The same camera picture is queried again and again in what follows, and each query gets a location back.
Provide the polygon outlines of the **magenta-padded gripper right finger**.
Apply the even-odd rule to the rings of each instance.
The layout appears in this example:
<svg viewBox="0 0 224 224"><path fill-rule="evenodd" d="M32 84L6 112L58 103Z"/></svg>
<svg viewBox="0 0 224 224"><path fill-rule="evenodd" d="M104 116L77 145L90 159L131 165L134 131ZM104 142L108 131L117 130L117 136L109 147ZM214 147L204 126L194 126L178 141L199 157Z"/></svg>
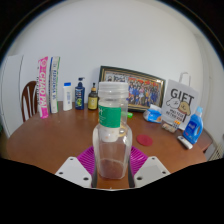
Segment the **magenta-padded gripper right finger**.
<svg viewBox="0 0 224 224"><path fill-rule="evenodd" d="M128 181L131 188L140 188L169 175L168 169L156 156L148 157L139 149L131 149Z"/></svg>

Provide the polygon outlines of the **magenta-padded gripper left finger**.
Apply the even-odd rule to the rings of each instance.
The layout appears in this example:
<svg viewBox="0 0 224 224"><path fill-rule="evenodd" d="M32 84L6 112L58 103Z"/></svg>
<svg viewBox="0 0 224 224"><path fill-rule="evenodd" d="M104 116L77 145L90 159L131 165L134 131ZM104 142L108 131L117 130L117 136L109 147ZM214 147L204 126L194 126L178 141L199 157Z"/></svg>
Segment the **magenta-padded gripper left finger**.
<svg viewBox="0 0 224 224"><path fill-rule="evenodd" d="M84 188L95 187L97 176L93 147L77 157L68 157L55 175Z"/></svg>

